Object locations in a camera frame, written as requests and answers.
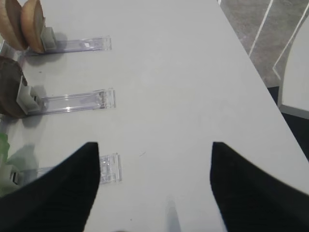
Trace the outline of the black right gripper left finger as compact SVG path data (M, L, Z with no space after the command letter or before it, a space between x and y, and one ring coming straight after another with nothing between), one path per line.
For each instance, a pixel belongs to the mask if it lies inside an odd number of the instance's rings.
M82 232L100 183L99 148L87 142L45 175L0 200L2 232Z

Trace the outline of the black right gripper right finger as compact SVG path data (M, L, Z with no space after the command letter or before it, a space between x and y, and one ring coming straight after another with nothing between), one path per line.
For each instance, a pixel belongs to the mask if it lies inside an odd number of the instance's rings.
M210 184L229 232L307 232L309 196L214 142Z

